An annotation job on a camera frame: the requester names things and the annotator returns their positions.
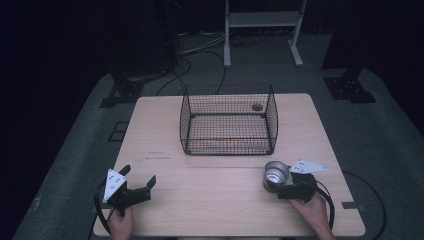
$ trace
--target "silver cup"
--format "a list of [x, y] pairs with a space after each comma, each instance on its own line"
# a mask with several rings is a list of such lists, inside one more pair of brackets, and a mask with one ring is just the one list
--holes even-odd
[[289, 167], [279, 161], [271, 161], [265, 165], [262, 184], [270, 193], [277, 192], [281, 185], [293, 184]]

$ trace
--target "wooden table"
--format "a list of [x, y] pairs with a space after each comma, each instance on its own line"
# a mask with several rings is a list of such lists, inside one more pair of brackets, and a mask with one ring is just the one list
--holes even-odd
[[[353, 202], [312, 99], [307, 94], [275, 94], [279, 129], [268, 156], [188, 156], [179, 139], [182, 97], [138, 100], [115, 170], [131, 165], [128, 188], [144, 187], [156, 175], [152, 200], [134, 206], [135, 235], [174, 237], [290, 237], [313, 232], [296, 211], [262, 186], [264, 166], [298, 159], [326, 165], [314, 173], [335, 205], [336, 236], [361, 236], [365, 227]], [[96, 235], [107, 235], [97, 220]]]

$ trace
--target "metal stand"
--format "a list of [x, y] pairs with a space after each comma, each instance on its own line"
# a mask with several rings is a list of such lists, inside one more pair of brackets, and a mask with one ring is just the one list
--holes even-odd
[[130, 81], [115, 62], [110, 65], [110, 74], [115, 85], [107, 98], [103, 98], [100, 108], [113, 108], [116, 104], [135, 103], [141, 95], [144, 83]]
[[303, 66], [303, 61], [296, 47], [302, 26], [307, 0], [302, 0], [299, 11], [288, 12], [246, 12], [230, 13], [229, 0], [225, 3], [225, 43], [224, 66], [231, 66], [230, 56], [230, 28], [231, 27], [281, 27], [295, 26], [293, 38], [288, 41], [297, 67]]
[[358, 81], [362, 66], [353, 66], [342, 77], [326, 77], [324, 82], [334, 100], [350, 100], [352, 103], [376, 103], [370, 92]]

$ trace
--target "dark background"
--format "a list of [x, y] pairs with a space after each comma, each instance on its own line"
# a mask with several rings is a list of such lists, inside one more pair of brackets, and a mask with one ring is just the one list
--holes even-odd
[[[174, 28], [162, 3], [0, 1], [2, 238], [13, 236], [111, 58], [140, 74], [160, 73], [172, 67], [170, 30], [223, 30], [224, 1], [174, 1]], [[297, 4], [257, 1], [252, 10]], [[422, 10], [419, 1], [309, 1], [302, 31], [334, 31], [323, 68], [361, 59], [424, 133]]]

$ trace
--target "small object in basket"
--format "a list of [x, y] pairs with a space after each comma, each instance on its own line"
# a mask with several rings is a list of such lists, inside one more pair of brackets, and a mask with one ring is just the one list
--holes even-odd
[[263, 106], [262, 106], [262, 104], [260, 104], [260, 103], [254, 103], [254, 104], [252, 104], [252, 109], [253, 109], [254, 111], [259, 112], [259, 111], [261, 111], [263, 108], [264, 108], [264, 107], [263, 107]]

